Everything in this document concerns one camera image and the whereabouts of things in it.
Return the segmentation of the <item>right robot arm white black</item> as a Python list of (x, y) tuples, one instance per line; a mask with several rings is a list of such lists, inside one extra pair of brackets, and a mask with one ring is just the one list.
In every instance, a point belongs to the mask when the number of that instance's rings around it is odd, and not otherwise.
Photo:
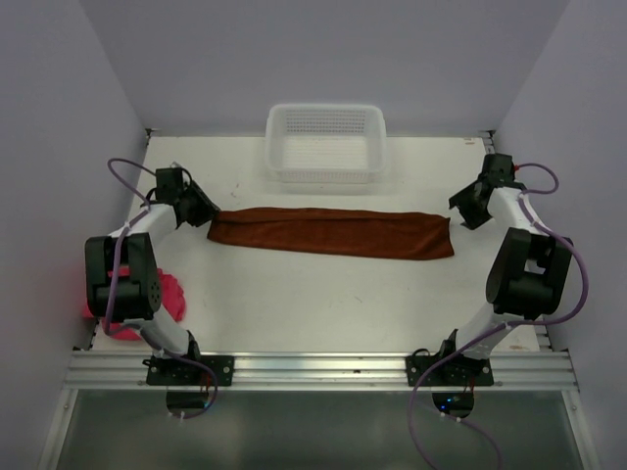
[(494, 220), (505, 236), (486, 280), (486, 303), (438, 351), (436, 371), (448, 384), (481, 371), (511, 330), (555, 313), (561, 300), (572, 254), (526, 206), (528, 190), (515, 173), (513, 157), (489, 154), (476, 180), (449, 200), (466, 228)]

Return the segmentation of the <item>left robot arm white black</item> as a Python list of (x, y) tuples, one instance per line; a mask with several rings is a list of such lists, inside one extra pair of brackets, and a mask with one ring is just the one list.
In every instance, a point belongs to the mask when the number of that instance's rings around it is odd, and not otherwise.
[(155, 248), (182, 225), (200, 227), (219, 208), (180, 165), (151, 172), (154, 187), (139, 194), (138, 214), (121, 228), (84, 244), (86, 301), (105, 335), (132, 331), (157, 359), (170, 360), (169, 373), (181, 384), (197, 382), (204, 361), (189, 331), (163, 305)]

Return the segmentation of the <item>brown towel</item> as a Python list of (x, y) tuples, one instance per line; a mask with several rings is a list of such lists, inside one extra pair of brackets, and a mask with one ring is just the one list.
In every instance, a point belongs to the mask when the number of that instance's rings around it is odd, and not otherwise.
[(450, 220), (419, 211), (251, 208), (222, 211), (207, 238), (230, 246), (372, 259), (455, 255)]

